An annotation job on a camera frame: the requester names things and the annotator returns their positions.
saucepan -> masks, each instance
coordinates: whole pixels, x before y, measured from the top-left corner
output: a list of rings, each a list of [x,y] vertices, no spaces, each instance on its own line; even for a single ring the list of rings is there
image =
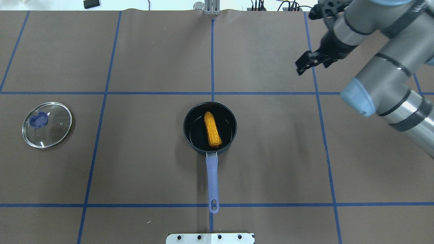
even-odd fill
[[[210,146],[208,132],[205,125],[205,113],[214,116],[221,145]],[[220,209],[218,192],[218,156],[217,153],[226,151],[237,133],[237,121],[233,113],[218,102],[203,102],[193,107],[184,120],[184,136],[188,143],[198,153],[205,155],[208,176],[208,207],[215,214]]]

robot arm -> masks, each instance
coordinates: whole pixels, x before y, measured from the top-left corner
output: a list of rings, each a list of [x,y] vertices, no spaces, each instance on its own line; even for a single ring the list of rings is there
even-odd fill
[[[329,67],[380,30],[389,42],[341,97],[366,117],[379,114],[434,157],[433,105],[405,85],[422,65],[434,63],[434,0],[354,0],[339,17],[324,15],[333,14],[324,9],[337,3],[320,0],[309,14],[311,19],[321,14],[329,30],[315,52],[306,51],[296,61],[297,72],[301,75],[321,63]]]

metal bracket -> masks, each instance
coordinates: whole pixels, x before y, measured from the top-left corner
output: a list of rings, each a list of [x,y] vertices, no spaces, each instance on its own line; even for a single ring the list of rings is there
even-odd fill
[[[217,152],[207,152],[205,155],[207,158],[215,158],[217,157]]]
[[[169,234],[166,244],[255,244],[254,233]]]
[[[205,0],[205,15],[220,15],[220,0]]]

light blue joint cap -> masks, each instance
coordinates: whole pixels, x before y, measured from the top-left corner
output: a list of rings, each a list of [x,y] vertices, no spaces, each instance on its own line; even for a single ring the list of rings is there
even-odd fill
[[[427,61],[427,65],[434,66],[434,58],[432,58],[431,60]]]
[[[411,0],[370,0],[371,2],[383,6],[400,6],[411,2]]]
[[[345,87],[341,92],[341,98],[365,117],[375,113],[375,105],[371,96],[357,78],[353,78]]]

handle hole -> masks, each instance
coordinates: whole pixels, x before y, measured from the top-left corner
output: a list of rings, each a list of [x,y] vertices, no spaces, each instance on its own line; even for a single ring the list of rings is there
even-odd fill
[[[215,199],[211,200],[211,209],[212,210],[217,209],[217,201]]]

